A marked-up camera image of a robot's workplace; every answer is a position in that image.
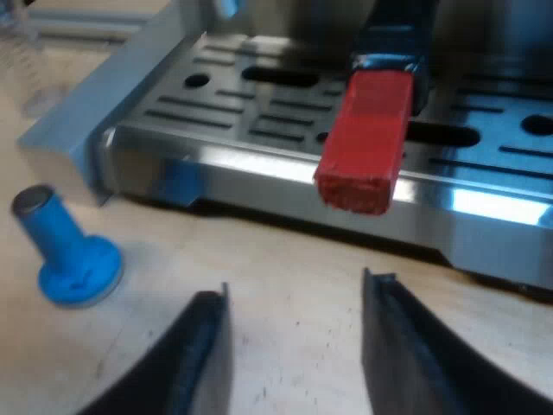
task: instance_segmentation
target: wooden table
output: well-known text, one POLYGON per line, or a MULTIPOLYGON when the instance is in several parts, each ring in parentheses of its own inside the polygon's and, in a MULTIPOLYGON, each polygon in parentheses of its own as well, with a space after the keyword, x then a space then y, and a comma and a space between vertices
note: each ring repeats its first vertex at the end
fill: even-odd
MULTIPOLYGON (((107 57, 48 54, 70 84, 107 57)), ((92 308, 54 307, 37 289, 41 259, 10 215, 13 196, 37 182, 15 147, 32 121, 2 95, 0 108, 0 413, 75 413, 132 367, 196 291, 227 281, 232 414, 369 414, 360 365, 365 266, 396 272, 481 353, 553 398, 552 307, 446 267, 253 220, 120 198, 101 208, 68 204, 87 232, 123 249, 125 274, 92 308)))

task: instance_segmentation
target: metal plate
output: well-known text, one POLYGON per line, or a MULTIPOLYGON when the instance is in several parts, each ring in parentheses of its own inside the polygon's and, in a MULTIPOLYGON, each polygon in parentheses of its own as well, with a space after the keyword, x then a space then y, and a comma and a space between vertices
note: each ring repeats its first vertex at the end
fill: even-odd
MULTIPOLYGON (((127 119, 319 156, 340 108, 345 61, 280 41, 202 39, 127 119), (246 79, 256 71, 256 80, 246 79)), ((413 118, 402 169, 549 197, 553 123, 535 116, 553 114, 553 79, 462 55, 438 69, 429 105, 413 118), (549 134, 526 131, 527 118, 549 134)))
POLYGON ((204 36, 105 134, 104 183, 186 206, 197 176, 202 198, 435 248, 457 268, 553 289, 553 135, 536 135, 542 118, 521 126, 552 113, 551 81, 516 61, 443 63, 412 119, 392 207, 368 217, 325 206, 313 182, 344 62, 287 39, 204 36))

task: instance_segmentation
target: black plastic tip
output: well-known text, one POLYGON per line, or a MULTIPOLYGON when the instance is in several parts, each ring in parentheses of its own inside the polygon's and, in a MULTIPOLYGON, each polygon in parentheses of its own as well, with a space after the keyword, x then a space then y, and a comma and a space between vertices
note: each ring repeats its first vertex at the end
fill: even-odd
POLYGON ((18 218, 23 218, 42 208, 54 195, 54 190, 45 185, 37 184, 21 191, 11 203, 11 212, 18 218))

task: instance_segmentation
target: blue peg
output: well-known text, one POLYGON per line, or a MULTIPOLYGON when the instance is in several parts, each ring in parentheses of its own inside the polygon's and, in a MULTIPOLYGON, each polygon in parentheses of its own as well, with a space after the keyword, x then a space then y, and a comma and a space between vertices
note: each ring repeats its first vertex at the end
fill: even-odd
POLYGON ((38 280, 49 300, 86 307, 115 288, 123 269, 121 253, 108 239, 85 236, 52 188, 26 188, 11 209, 44 258, 38 280))

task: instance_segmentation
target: red block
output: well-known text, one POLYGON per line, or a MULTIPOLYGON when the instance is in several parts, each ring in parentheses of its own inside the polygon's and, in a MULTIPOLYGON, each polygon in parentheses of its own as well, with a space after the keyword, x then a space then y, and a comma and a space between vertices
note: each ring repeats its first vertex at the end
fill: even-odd
POLYGON ((398 71, 358 71, 328 134, 315 180, 322 200, 361 214, 391 203, 411 115, 413 78, 398 71))

